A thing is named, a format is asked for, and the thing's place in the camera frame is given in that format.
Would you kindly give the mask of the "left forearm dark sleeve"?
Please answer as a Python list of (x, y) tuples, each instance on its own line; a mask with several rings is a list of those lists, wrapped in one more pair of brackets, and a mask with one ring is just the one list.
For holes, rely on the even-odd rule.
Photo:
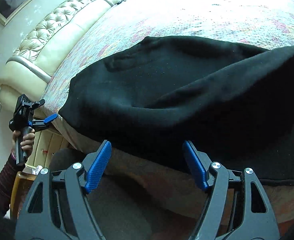
[(0, 172), (0, 215), (4, 217), (10, 209), (11, 194), (19, 171), (22, 171), (25, 165), (16, 164), (13, 152), (10, 153), (6, 164)]

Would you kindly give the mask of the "left hand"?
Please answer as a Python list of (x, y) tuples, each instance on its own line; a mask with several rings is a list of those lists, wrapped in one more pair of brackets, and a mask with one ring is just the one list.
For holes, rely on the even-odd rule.
[[(15, 159), (16, 158), (16, 139), (20, 136), (19, 131), (14, 131), (12, 133), (12, 150), (11, 155)], [(23, 140), (20, 143), (22, 150), (27, 154), (29, 157), (33, 151), (33, 145), (35, 141), (35, 130), (31, 129), (31, 132), (23, 136)]]

